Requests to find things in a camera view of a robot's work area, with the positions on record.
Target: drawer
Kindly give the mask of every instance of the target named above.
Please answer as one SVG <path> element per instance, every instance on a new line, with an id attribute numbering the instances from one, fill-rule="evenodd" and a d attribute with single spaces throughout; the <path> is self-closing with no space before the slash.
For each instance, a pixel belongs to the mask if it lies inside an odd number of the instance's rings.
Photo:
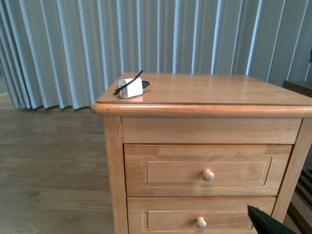
<path id="1" fill-rule="evenodd" d="M 129 198 L 129 234 L 256 234 L 247 205 L 271 215 L 275 197 Z M 206 227 L 196 226 L 203 218 Z"/>
<path id="2" fill-rule="evenodd" d="M 126 144 L 127 196 L 275 196 L 291 147 Z"/>
<path id="3" fill-rule="evenodd" d="M 294 144 L 301 119 L 122 118 L 123 143 Z"/>

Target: drawer knob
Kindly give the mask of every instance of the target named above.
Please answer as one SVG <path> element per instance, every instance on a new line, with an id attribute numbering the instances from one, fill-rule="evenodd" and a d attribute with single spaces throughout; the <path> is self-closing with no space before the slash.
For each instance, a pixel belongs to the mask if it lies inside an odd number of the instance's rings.
<path id="1" fill-rule="evenodd" d="M 200 229 L 203 229 L 203 228 L 205 228 L 207 226 L 207 223 L 206 223 L 206 221 L 204 220 L 203 217 L 197 218 L 196 221 L 197 221 L 196 226 L 198 228 L 200 228 Z"/>
<path id="2" fill-rule="evenodd" d="M 203 171 L 203 179 L 205 181 L 211 181 L 214 178 L 214 176 L 215 176 L 214 173 L 209 169 Z"/>

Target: nightstand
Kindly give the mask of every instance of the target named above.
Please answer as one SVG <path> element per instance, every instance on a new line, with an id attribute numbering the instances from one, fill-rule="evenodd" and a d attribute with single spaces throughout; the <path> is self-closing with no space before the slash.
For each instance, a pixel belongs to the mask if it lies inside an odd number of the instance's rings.
<path id="1" fill-rule="evenodd" d="M 126 73 L 120 78 L 133 78 Z M 243 75 L 143 73 L 103 116 L 115 234 L 256 233 L 283 221 L 312 142 L 312 99 Z"/>

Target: light blue curtain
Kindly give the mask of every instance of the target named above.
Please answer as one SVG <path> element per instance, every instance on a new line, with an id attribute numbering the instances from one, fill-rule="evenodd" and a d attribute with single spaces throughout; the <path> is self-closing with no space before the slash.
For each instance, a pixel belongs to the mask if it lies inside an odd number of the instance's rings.
<path id="1" fill-rule="evenodd" d="M 17 108 L 92 106 L 124 72 L 312 80 L 310 0 L 0 0 Z"/>

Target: wooden floor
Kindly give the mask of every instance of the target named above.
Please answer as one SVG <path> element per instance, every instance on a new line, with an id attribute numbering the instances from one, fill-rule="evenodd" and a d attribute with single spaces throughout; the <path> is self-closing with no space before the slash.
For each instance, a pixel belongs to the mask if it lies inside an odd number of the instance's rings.
<path id="1" fill-rule="evenodd" d="M 114 233 L 101 121 L 0 97 L 0 234 Z"/>

